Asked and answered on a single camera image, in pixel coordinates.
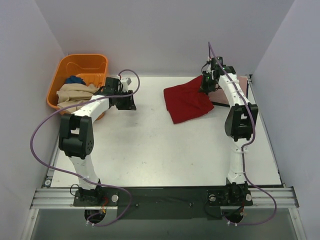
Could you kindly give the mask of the red t shirt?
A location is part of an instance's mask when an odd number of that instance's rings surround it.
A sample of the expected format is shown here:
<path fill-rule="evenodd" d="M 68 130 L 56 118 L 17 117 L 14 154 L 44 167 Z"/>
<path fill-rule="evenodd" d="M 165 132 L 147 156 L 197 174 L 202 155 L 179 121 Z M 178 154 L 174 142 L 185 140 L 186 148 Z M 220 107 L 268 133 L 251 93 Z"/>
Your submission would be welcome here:
<path fill-rule="evenodd" d="M 163 90 L 166 110 L 174 124 L 202 117 L 214 109 L 208 95 L 199 91 L 202 79 L 200 75 L 187 83 Z"/>

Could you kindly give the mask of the beige t shirt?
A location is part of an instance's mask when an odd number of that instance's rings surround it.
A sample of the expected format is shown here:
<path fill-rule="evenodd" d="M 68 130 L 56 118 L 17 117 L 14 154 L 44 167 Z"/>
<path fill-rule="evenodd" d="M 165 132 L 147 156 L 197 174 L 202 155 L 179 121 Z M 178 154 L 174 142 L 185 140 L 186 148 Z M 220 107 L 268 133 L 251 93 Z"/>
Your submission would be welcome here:
<path fill-rule="evenodd" d="M 56 92 L 59 109 L 89 101 L 99 88 L 94 84 L 66 83 Z"/>

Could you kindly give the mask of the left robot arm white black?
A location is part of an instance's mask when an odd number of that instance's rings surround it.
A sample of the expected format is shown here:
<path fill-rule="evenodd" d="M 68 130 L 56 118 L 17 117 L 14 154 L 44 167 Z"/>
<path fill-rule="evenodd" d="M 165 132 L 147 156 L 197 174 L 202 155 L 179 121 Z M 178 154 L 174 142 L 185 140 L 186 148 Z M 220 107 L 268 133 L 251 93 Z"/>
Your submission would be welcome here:
<path fill-rule="evenodd" d="M 133 91 L 129 89 L 132 80 L 107 77 L 105 85 L 93 93 L 92 102 L 73 113 L 62 115 L 58 146 L 72 162 L 78 174 L 77 197 L 91 206 L 98 206 L 103 200 L 100 179 L 95 173 L 91 159 L 94 148 L 93 123 L 109 108 L 135 111 Z"/>

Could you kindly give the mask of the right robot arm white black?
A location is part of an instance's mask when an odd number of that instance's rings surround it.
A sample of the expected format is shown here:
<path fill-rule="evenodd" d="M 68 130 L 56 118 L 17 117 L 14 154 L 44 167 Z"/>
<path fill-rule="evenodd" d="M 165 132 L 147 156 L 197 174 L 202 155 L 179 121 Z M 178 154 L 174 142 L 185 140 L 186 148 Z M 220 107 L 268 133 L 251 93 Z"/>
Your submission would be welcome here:
<path fill-rule="evenodd" d="M 230 141 L 229 170 L 223 199 L 229 205 L 236 204 L 241 197 L 249 200 L 248 182 L 245 174 L 244 156 L 256 136 L 258 106 L 250 103 L 240 86 L 235 69 L 223 64 L 223 58 L 208 57 L 202 69 L 200 92 L 208 95 L 222 90 L 229 105 L 229 113 L 224 123 L 225 134 Z"/>

